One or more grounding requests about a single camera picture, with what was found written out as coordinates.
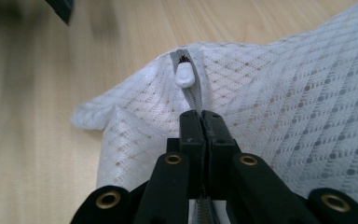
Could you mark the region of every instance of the wood grain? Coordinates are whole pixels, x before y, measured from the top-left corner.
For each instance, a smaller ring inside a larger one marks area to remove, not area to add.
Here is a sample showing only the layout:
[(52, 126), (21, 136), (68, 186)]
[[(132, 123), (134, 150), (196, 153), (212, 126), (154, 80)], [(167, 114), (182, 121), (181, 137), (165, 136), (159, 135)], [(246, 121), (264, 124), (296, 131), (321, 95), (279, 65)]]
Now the wood grain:
[(68, 223), (95, 189), (102, 132), (71, 126), (80, 103), (179, 45), (267, 44), (356, 2), (79, 0), (69, 27), (43, 1), (0, 6), (0, 223)]

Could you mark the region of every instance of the mesh laundry bag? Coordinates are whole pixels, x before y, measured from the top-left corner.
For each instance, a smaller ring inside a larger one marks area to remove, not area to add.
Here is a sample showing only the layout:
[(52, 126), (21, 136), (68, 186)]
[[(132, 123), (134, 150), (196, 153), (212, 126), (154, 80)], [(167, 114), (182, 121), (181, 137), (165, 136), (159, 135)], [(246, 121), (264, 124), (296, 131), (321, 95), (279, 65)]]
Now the mesh laundry bag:
[[(196, 83), (174, 82), (180, 54)], [(358, 202), (358, 4), (317, 29), (266, 46), (197, 43), (160, 55), (80, 105), (75, 126), (104, 129), (98, 187), (132, 190), (151, 175), (179, 115), (223, 116), (243, 152), (295, 193), (328, 187)]]

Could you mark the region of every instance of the gray zipper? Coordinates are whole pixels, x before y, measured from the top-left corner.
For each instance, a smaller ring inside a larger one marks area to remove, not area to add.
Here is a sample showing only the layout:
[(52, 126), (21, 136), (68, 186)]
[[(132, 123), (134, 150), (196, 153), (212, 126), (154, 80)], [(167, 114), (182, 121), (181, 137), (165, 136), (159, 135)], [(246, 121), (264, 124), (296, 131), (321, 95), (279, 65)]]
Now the gray zipper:
[(174, 73), (176, 73), (178, 64), (180, 63), (180, 59), (182, 57), (186, 57), (191, 63), (196, 82), (191, 87), (182, 89), (182, 91), (188, 104), (190, 105), (190, 108), (197, 110), (197, 112), (200, 114), (202, 111), (200, 77), (197, 72), (196, 65), (194, 65), (193, 60), (191, 59), (190, 53), (186, 49), (179, 49), (176, 52), (172, 52), (170, 56), (172, 59)]

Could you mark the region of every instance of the wooden table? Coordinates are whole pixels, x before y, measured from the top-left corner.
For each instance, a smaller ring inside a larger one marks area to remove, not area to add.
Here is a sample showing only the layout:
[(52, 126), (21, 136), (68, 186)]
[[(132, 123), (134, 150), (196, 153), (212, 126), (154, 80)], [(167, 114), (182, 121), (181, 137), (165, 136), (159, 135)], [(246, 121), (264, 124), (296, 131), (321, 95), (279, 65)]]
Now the wooden table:
[(80, 103), (165, 51), (198, 41), (267, 44), (355, 0), (76, 1), (0, 9), (0, 223), (68, 223), (95, 189), (102, 132), (73, 127)]

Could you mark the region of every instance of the tabletop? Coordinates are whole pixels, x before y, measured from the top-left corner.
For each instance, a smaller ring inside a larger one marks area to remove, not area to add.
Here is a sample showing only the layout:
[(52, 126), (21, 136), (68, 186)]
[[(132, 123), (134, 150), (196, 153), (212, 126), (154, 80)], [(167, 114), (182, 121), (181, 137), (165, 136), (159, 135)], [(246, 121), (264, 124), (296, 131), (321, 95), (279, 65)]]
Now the tabletop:
[(2, 3), (0, 223), (69, 223), (95, 190), (103, 132), (71, 125), (77, 105), (178, 46), (267, 44), (356, 2), (78, 0), (69, 26), (44, 1)]

